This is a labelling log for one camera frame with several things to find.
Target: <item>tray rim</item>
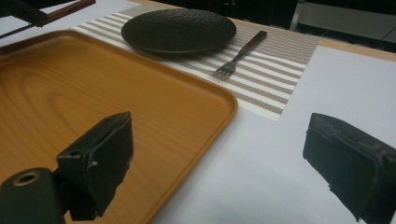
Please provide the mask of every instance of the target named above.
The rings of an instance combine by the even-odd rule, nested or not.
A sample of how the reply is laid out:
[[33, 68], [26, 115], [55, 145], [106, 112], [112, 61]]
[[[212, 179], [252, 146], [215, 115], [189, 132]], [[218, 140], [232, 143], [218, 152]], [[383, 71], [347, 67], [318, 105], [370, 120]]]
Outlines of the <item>tray rim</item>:
[[198, 150], [198, 153], [192, 158], [191, 161], [189, 161], [188, 165], [183, 167], [183, 170], [181, 170], [181, 172], [177, 176], [177, 178], [175, 178], [173, 180], [173, 183], [168, 186], [168, 189], [163, 193], [163, 196], [153, 205], [152, 209], [150, 209], [145, 215], [143, 215], [142, 223], [148, 223], [148, 222], [152, 221], [156, 217], [156, 215], [160, 212], [160, 210], [166, 205], [166, 203], [170, 200], [170, 198], [173, 196], [173, 194], [177, 191], [179, 186], [181, 184], [183, 184], [183, 181], [188, 177], [188, 174], [193, 170], [193, 168], [196, 166], [198, 161], [206, 154], [206, 152], [209, 150], [210, 146], [215, 142], [215, 140], [219, 137], [219, 135], [224, 131], [224, 129], [227, 127], [227, 125], [231, 122], [231, 120], [233, 119], [233, 117], [236, 114], [237, 109], [238, 109], [238, 102], [236, 100], [236, 97], [229, 90], [227, 90], [219, 85], [216, 85], [215, 83], [207, 81], [203, 78], [196, 77], [193, 74], [189, 74], [189, 73], [177, 70], [167, 64], [156, 62], [156, 61], [146, 58], [142, 55], [131, 52], [127, 49], [123, 49], [123, 48], [111, 45], [103, 40], [96, 39], [89, 35], [84, 35], [78, 31], [74, 31], [74, 30], [53, 31], [53, 32], [49, 32], [49, 33], [46, 33], [43, 35], [37, 35], [34, 37], [24, 39], [19, 42], [15, 42], [15, 43], [0, 47], [0, 62], [3, 58], [6, 58], [8, 56], [8, 54], [12, 54], [12, 53], [18, 52], [19, 50], [24, 50], [26, 48], [30, 48], [35, 44], [40, 44], [44, 41], [51, 40], [54, 37], [63, 37], [63, 36], [77, 38], [78, 40], [82, 40], [84, 42], [90, 41], [95, 46], [100, 46], [100, 48], [103, 48], [103, 49], [111, 49], [111, 51], [119, 54], [120, 56], [131, 57], [131, 59], [133, 57], [136, 57], [139, 60], [143, 60], [147, 63], [152, 63], [155, 66], [159, 66], [163, 69], [168, 70], [169, 72], [166, 72], [168, 76], [172, 76], [174, 78], [181, 78], [181, 81], [196, 82], [199, 84], [200, 87], [205, 88], [205, 89], [210, 89], [212, 91], [215, 90], [216, 94], [221, 95], [222, 97], [227, 98], [228, 101], [230, 101], [231, 109], [230, 109], [230, 113], [229, 113], [228, 117], [222, 123], [219, 124], [217, 129], [211, 135], [211, 137], [206, 139], [205, 143]]

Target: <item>black object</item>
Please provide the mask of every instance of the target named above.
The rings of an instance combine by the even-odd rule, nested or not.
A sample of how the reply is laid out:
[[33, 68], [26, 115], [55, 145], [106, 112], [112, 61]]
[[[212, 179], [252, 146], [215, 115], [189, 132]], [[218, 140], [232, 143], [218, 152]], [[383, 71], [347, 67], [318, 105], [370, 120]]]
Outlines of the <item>black object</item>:
[[396, 210], [396, 149], [352, 125], [312, 114], [304, 158], [359, 221], [390, 223]]
[[236, 33], [232, 21], [197, 9], [152, 11], [127, 21], [122, 38], [132, 47], [160, 53], [190, 53], [226, 45]]
[[35, 26], [42, 27], [50, 22], [57, 21], [62, 17], [65, 17], [71, 13], [74, 13], [84, 7], [88, 7], [95, 3], [95, 0], [80, 0], [67, 7], [63, 7], [56, 11], [53, 11], [49, 14], [38, 9], [42, 7], [56, 6], [67, 1], [68, 0], [34, 1], [33, 4], [30, 5], [30, 3], [32, 3], [30, 0], [0, 0], [0, 18], [5, 16], [13, 16], [21, 20], [30, 22], [30, 24], [28, 25], [22, 26], [21, 28], [0, 35], [0, 39], [10, 35], [15, 35], [16, 33], [22, 32]]
[[0, 188], [1, 224], [64, 223], [101, 217], [122, 182], [133, 156], [129, 112], [101, 120], [61, 152], [59, 168], [20, 172]]

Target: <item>wood grain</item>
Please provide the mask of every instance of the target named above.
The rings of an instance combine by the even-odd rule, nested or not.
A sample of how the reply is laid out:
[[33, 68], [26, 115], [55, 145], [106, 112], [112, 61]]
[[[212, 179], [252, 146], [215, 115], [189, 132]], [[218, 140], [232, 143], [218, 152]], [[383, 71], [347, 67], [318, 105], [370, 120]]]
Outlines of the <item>wood grain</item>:
[[131, 111], [133, 162], [95, 221], [112, 224], [149, 222], [237, 109], [222, 88], [72, 31], [1, 48], [0, 102], [1, 182], [54, 170], [95, 123]]

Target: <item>black device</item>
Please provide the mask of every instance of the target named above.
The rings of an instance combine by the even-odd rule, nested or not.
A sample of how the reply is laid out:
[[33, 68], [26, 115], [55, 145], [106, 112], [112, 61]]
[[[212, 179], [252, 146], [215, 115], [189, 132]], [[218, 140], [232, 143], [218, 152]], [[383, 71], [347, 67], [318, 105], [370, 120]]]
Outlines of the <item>black device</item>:
[[101, 217], [134, 154], [130, 112], [107, 117], [57, 156], [58, 169], [33, 168], [0, 187], [1, 224], [61, 224]]

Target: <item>fork handle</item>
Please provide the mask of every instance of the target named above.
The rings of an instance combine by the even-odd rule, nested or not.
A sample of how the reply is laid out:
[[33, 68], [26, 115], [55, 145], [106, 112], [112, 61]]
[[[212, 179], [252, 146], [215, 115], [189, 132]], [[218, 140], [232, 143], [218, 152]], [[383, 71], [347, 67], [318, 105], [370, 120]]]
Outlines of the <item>fork handle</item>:
[[241, 48], [239, 53], [242, 54], [242, 56], [249, 54], [265, 39], [265, 37], [267, 37], [267, 32], [259, 31], [244, 47]]

